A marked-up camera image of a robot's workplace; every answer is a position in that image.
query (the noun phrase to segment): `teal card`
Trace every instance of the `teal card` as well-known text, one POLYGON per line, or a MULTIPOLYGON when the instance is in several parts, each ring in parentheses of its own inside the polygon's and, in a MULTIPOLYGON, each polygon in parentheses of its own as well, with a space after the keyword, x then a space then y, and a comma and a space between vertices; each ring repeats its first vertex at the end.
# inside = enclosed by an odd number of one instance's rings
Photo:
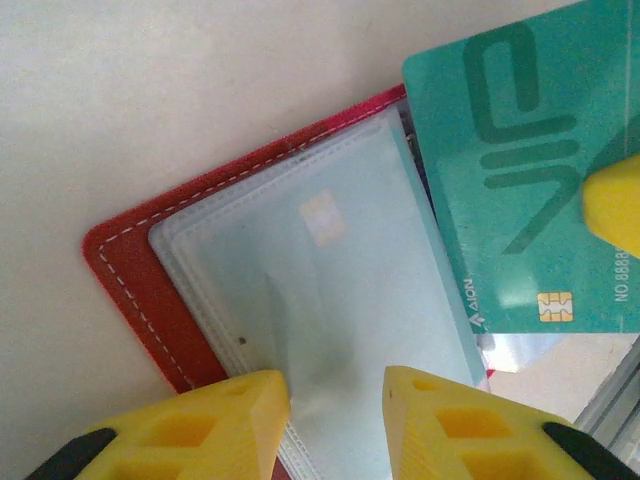
POLYGON ((581 206, 590 173, 640 151, 638 8, 586 1, 406 61, 476 332, 640 331, 640 263, 589 233, 581 206))

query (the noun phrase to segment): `red card holder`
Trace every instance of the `red card holder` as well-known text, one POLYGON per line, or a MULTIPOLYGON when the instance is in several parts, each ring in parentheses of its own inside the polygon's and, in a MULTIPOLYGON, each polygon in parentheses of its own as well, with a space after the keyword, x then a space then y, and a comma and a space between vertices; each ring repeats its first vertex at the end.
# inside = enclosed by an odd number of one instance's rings
MULTIPOLYGON (((84 257, 127 323, 178 393, 227 378, 149 244, 169 215, 269 168, 405 98, 403 85, 298 130, 91 229, 84 257)), ((273 479, 288 479, 277 461, 273 479)))

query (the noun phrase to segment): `white background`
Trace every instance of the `white background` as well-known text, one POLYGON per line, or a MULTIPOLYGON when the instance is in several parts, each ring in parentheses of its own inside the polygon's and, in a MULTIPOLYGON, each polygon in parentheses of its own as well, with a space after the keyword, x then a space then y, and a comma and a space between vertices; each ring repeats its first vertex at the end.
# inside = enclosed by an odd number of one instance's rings
MULTIPOLYGON (((170 395, 83 263, 90 227, 399 83, 409 54, 562 3, 0 0, 3 478, 170 395)), ((560 347, 582 370, 553 362, 575 379, 567 415, 605 374, 584 366, 592 343, 605 372, 629 343, 582 338, 560 347)), ((495 388, 564 413, 562 385, 532 372, 495 388)))

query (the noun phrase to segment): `card logo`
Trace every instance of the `card logo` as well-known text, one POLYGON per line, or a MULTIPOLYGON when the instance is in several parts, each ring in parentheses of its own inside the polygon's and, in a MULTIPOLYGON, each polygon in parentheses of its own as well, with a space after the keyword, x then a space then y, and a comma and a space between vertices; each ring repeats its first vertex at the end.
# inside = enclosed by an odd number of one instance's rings
POLYGON ((490 171, 511 169, 505 173, 499 172, 489 176, 484 181, 484 185, 491 190, 545 182, 555 182, 558 185, 553 196, 502 251, 503 255, 514 255, 524 252, 531 245, 531 242, 578 192, 582 182, 577 170, 569 165, 545 167, 535 167, 535 165, 539 162, 575 155, 580 145, 574 140, 549 141, 545 138, 548 135, 571 131, 577 123, 573 115, 560 115, 519 125, 496 125, 484 57, 487 49, 499 43, 508 44, 511 51, 515 101, 518 110, 530 113, 540 106, 540 79, 535 37, 525 23, 507 25, 477 35, 467 42, 463 61, 476 133, 483 142, 496 146, 494 152, 480 159, 480 165, 483 169, 490 171), (540 138, 540 143, 525 147, 513 146, 521 140, 534 138, 540 138))

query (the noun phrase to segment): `white stitching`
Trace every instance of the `white stitching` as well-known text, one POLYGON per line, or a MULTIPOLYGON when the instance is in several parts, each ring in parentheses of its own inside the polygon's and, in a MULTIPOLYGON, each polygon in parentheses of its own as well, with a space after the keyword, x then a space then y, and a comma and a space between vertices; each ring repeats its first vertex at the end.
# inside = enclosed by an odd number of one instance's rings
POLYGON ((104 245, 100 245, 99 251, 100 251, 100 253, 99 253, 100 259, 107 264, 107 267, 109 267, 109 271, 112 272, 113 275, 115 275, 116 280, 122 286, 122 289, 124 290, 124 293, 127 295, 129 300, 131 300, 131 305, 133 305, 133 307, 137 310, 138 315, 140 316, 142 321, 147 326, 147 330, 149 330, 149 332, 151 332, 151 334, 156 339, 156 341, 160 344, 162 349, 167 353, 167 355, 169 356, 169 359, 171 360, 171 363, 173 363, 175 365, 175 367, 178 370, 178 372, 180 372, 180 375, 182 375, 182 378, 184 378, 184 381, 187 382, 187 385, 189 385, 191 387, 191 390, 194 390, 196 388, 194 383, 189 379, 189 377, 187 377, 187 375, 184 373, 184 370, 182 370, 182 367, 180 365, 178 365, 178 362, 176 362, 176 359, 173 358, 173 355, 171 355, 171 353, 169 353, 169 349, 162 342, 162 340, 160 339, 160 337, 156 333, 155 329, 151 325, 151 322, 149 321, 147 316, 144 314, 144 312, 142 310, 140 310, 140 306, 138 305, 138 302, 135 301, 134 296, 131 294, 129 289, 125 286, 124 280, 122 280, 122 277, 120 277, 120 275, 118 275, 116 273, 115 268, 113 268, 113 265, 111 265, 111 263, 109 263, 109 261, 107 260, 107 257, 103 253, 104 252, 104 245))
MULTIPOLYGON (((396 103, 398 101, 400 101, 402 98, 404 98, 404 95, 401 96, 398 99, 395 100, 388 100, 386 102, 384 102, 381 105, 378 105, 377 107, 374 107, 370 110, 368 110, 367 112, 357 116, 356 118, 353 118, 347 122, 343 122, 340 125, 336 125, 335 127, 331 127, 330 129, 326 130, 325 132, 322 132, 318 135, 316 135, 315 137, 310 138, 309 140, 300 143, 298 146, 293 147, 290 151, 288 152, 282 152, 279 153, 278 155, 276 155, 275 157, 269 158, 268 160, 262 162, 262 163, 256 163, 255 165, 253 165, 251 167, 251 170, 255 170, 257 168, 260 168, 263 165, 267 165, 271 162, 273 162, 274 160, 277 160, 281 157, 284 157, 285 155, 291 153, 293 150, 298 150, 301 148, 304 148, 306 145, 308 145, 309 143, 312 143, 320 138, 326 137, 331 135, 333 132, 335 132, 336 130, 340 130, 344 127, 348 127, 350 125, 353 125, 354 123, 359 122, 360 120, 362 120, 365 117, 371 116, 374 113, 378 113, 382 110, 384 110, 385 108, 387 108, 389 105, 391 105, 392 103, 396 103)), ((246 175, 249 172, 249 169, 241 172, 239 175, 234 175, 233 177, 223 181, 223 182, 219 182, 216 184, 215 187, 208 187, 205 190, 201 190, 199 192, 194 193, 193 195, 191 195, 191 199, 197 198, 200 195, 202 195, 203 193, 207 193, 210 192, 212 190, 214 190, 215 188, 219 188, 222 187, 223 185, 226 185, 229 182, 232 182, 233 180, 235 180, 236 178, 238 178, 239 176, 243 176, 246 175)), ((160 215, 162 215, 165 212, 170 212, 171 210, 174 210, 178 205, 184 205, 185 203, 187 203, 188 200, 181 200, 179 201, 177 204, 175 205, 171 205, 170 207, 167 207, 164 209, 163 212, 156 212, 153 215, 151 215, 150 217, 147 217, 145 219, 139 220, 138 222, 136 222, 134 225, 125 228, 124 230, 122 230, 120 233, 117 233, 109 238, 107 238, 104 243, 102 243, 99 247, 98 247, 98 257, 100 258, 100 260, 102 260, 106 265, 107 268, 109 269, 109 271, 116 277, 117 282, 120 284, 120 286, 122 286, 122 290, 124 291, 125 295, 129 298, 129 300, 131 301, 131 304, 133 305, 133 307, 136 309, 136 311, 138 312, 138 315, 140 316, 140 319, 144 322, 144 324, 146 325, 147 329, 149 330, 149 332, 151 332, 151 334, 154 336, 154 338, 156 339, 156 341, 160 344, 160 346, 162 347, 162 349, 167 353, 167 355, 169 356, 169 359, 171 360, 171 363, 173 363, 176 367, 176 369, 178 370, 178 372, 180 372, 180 374, 182 375, 182 378, 184 378, 185 382, 187 382, 187 384, 191 387, 191 389, 195 389, 195 385, 193 384, 193 382, 187 377, 187 375, 185 374, 184 370, 182 370, 182 367, 180 367, 180 365, 178 364, 178 362, 176 361, 176 359, 171 355, 171 353, 169 352, 169 349, 167 348, 167 346, 162 342, 162 340, 160 339, 160 337, 158 336, 158 334, 156 333, 155 329, 153 328, 153 325, 151 324, 151 322, 149 321, 149 319, 147 318, 147 316, 144 314, 144 312, 140 309, 140 306, 138 305, 138 303, 135 301, 135 297, 133 296, 133 294, 131 293, 131 291, 129 291, 129 289, 127 288, 127 286, 124 283, 124 280, 122 280, 122 278, 116 273, 115 268, 113 267, 113 265, 111 265, 111 263, 109 263, 109 261, 107 260, 107 257, 104 254, 104 249, 105 249, 105 245, 107 243, 110 243, 112 241, 114 241, 116 238, 120 237, 121 235, 124 235, 126 233, 131 232, 133 229, 135 229, 136 227, 139 227, 141 225, 144 225, 145 223, 147 223, 149 220, 154 219, 159 217, 160 215)))

